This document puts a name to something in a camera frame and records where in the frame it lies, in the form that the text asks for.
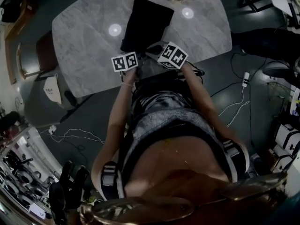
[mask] desk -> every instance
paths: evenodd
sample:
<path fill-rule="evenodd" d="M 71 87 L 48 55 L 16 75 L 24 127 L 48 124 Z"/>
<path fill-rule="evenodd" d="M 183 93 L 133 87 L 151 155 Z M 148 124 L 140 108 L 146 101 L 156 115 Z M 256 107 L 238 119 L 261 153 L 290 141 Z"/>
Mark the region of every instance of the desk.
<path fill-rule="evenodd" d="M 180 46 L 189 54 L 190 62 L 231 50 L 230 28 L 221 0 L 150 1 L 175 11 L 163 40 Z M 53 20 L 53 42 L 59 66 L 75 97 L 121 85 L 119 73 L 113 71 L 111 57 L 121 53 L 133 3 L 134 0 L 78 0 Z M 194 16 L 185 18 L 184 8 L 192 9 Z M 112 24 L 121 26 L 121 33 L 116 37 L 109 34 Z"/>

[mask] white box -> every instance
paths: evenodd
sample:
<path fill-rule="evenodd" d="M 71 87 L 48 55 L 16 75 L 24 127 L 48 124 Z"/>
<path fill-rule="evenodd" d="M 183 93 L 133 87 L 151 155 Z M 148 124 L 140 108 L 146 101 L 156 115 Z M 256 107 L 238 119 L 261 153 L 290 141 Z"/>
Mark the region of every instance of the white box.
<path fill-rule="evenodd" d="M 167 69 L 180 69 L 187 58 L 188 54 L 185 51 L 169 42 L 157 61 Z"/>
<path fill-rule="evenodd" d="M 129 52 L 124 55 L 113 57 L 112 66 L 115 72 L 128 71 L 138 66 L 135 52 Z"/>

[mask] black bag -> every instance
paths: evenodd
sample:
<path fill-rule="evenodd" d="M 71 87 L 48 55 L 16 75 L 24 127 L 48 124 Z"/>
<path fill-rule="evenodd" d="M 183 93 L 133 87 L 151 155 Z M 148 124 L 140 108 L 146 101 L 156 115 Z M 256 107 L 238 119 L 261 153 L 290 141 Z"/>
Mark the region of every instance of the black bag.
<path fill-rule="evenodd" d="M 121 50 L 144 52 L 153 43 L 159 42 L 169 26 L 174 10 L 148 0 L 135 0 L 127 24 Z"/>
<path fill-rule="evenodd" d="M 2 10 L 2 21 L 4 23 L 14 23 L 17 21 L 21 13 L 20 4 L 8 3 L 5 4 Z"/>

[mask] shoulder strap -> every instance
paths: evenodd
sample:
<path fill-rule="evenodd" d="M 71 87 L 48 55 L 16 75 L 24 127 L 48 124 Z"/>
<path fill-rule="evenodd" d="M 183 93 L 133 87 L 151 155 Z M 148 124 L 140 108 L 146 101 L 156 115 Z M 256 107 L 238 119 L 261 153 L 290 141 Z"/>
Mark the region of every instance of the shoulder strap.
<path fill-rule="evenodd" d="M 105 200 L 124 198 L 122 177 L 115 162 L 110 161 L 103 166 L 100 183 Z"/>

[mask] cable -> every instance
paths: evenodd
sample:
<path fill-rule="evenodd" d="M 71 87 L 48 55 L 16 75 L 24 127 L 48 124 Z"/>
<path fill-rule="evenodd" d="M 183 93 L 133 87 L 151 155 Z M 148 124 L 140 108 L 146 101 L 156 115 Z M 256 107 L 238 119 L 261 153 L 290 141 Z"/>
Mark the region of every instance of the cable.
<path fill-rule="evenodd" d="M 244 101 L 244 88 L 245 87 L 243 87 L 243 89 L 242 89 L 242 95 L 243 95 L 243 98 L 242 98 L 242 100 L 239 102 L 239 103 L 234 103 L 234 104 L 231 104 L 231 105 L 228 105 L 220 114 L 219 114 L 219 116 L 228 108 L 228 107 L 231 107 L 231 106 L 233 106 L 233 105 L 237 105 L 237 104 L 241 104 L 243 101 Z"/>
<path fill-rule="evenodd" d="M 275 34 L 275 32 L 276 32 L 278 29 L 283 28 L 283 27 L 286 27 L 286 25 L 282 25 L 282 26 L 276 28 L 273 34 Z"/>
<path fill-rule="evenodd" d="M 41 135 L 42 133 L 49 131 L 49 129 L 44 130 L 43 132 L 41 132 L 40 130 L 37 129 L 37 131 L 39 131 L 39 134 Z"/>
<path fill-rule="evenodd" d="M 229 126 L 232 124 L 233 120 L 234 120 L 234 119 L 236 118 L 236 116 L 239 114 L 241 108 L 242 108 L 243 106 L 247 105 L 248 103 L 250 103 L 250 101 L 245 102 L 243 105 L 241 105 L 241 106 L 239 107 L 238 111 L 236 112 L 236 114 L 235 114 L 235 116 L 233 117 L 233 119 L 231 120 L 231 122 L 227 125 L 227 127 L 229 127 Z"/>
<path fill-rule="evenodd" d="M 99 140 L 95 140 L 95 139 L 92 139 L 92 138 L 89 138 L 89 137 L 84 137 L 84 136 L 75 136 L 75 135 L 66 136 L 66 134 L 67 134 L 69 131 L 76 131 L 76 130 L 80 130 L 80 131 L 83 131 L 83 132 L 85 132 L 85 133 L 89 133 L 89 134 L 93 135 L 91 132 L 87 132 L 87 131 L 84 131 L 84 130 L 79 129 L 79 128 L 76 128 L 76 129 L 70 128 L 63 136 L 61 136 L 61 135 L 53 135 L 53 136 L 55 136 L 55 137 L 63 137 L 61 140 L 56 141 L 55 139 L 53 139 L 53 138 L 52 138 L 52 139 L 53 139 L 54 141 L 56 141 L 57 143 L 60 143 L 61 141 L 63 141 L 63 140 L 65 139 L 65 137 L 77 137 L 77 138 L 86 138 L 86 139 L 89 139 L 89 140 L 92 140 L 92 141 L 96 141 L 96 142 L 101 142 L 102 144 L 104 144 L 104 141 L 102 141 L 99 137 L 97 137 L 97 136 L 95 136 L 95 135 L 93 135 L 93 136 L 96 137 L 96 138 L 99 139 Z"/>
<path fill-rule="evenodd" d="M 233 58 L 234 58 L 234 56 L 235 56 L 236 54 L 238 54 L 238 55 L 240 55 L 240 56 L 246 56 L 246 55 L 248 55 L 248 54 L 247 54 L 247 53 L 245 53 L 245 54 L 240 54 L 240 53 L 238 53 L 238 52 L 235 52 L 235 53 L 231 56 L 231 59 L 230 59 L 230 65 L 231 65 L 231 70 L 232 70 L 232 72 L 233 72 L 234 75 L 236 75 L 239 79 L 243 79 L 243 77 L 240 77 L 239 75 L 237 75 L 237 74 L 235 73 L 234 69 L 233 69 Z"/>
<path fill-rule="evenodd" d="M 250 144 L 252 147 L 254 147 L 254 144 L 252 142 L 252 110 L 251 110 L 251 85 L 249 85 L 249 113 L 250 113 L 250 119 L 249 119 L 249 123 L 250 123 Z"/>
<path fill-rule="evenodd" d="M 124 81 L 123 81 L 123 76 L 124 76 L 124 72 L 120 72 L 120 77 L 121 77 L 121 81 L 122 81 L 122 82 L 124 82 Z"/>
<path fill-rule="evenodd" d="M 50 135 L 50 136 L 51 136 L 51 138 L 52 138 L 54 141 L 56 141 L 56 140 L 53 138 L 53 136 L 57 137 L 56 135 Z M 84 159 L 85 159 L 84 165 L 86 166 L 87 163 L 88 163 L 88 158 L 82 153 L 82 151 L 85 150 L 85 147 L 83 147 L 82 145 L 75 146 L 73 143 L 71 143 L 71 142 L 69 142 L 69 141 L 67 141 L 67 140 L 65 140 L 65 139 L 63 139 L 62 141 L 64 141 L 65 143 L 69 143 L 69 144 L 71 144 L 73 147 L 76 148 L 76 150 L 81 154 L 81 156 L 84 157 Z"/>
<path fill-rule="evenodd" d="M 221 90 L 215 92 L 214 94 L 212 94 L 211 97 L 213 97 L 214 95 L 218 94 L 219 92 L 225 90 L 226 88 L 229 88 L 230 86 L 232 86 L 234 84 L 238 84 L 238 83 L 242 83 L 242 82 L 233 82 L 233 83 L 229 84 L 227 87 L 224 87 L 223 89 L 221 89 Z"/>
<path fill-rule="evenodd" d="M 195 68 L 197 71 L 201 72 L 202 75 L 200 75 L 199 77 L 201 78 L 201 82 L 203 84 L 203 78 L 202 76 L 205 74 L 205 72 L 199 68 L 197 68 L 193 63 L 189 62 L 189 61 L 186 61 L 189 65 L 191 65 L 193 68 Z"/>
<path fill-rule="evenodd" d="M 254 78 L 255 74 L 266 64 L 268 58 L 266 58 L 263 62 L 263 64 L 254 72 L 254 74 L 252 75 L 252 77 L 249 79 L 249 82 L 252 81 L 252 79 Z"/>

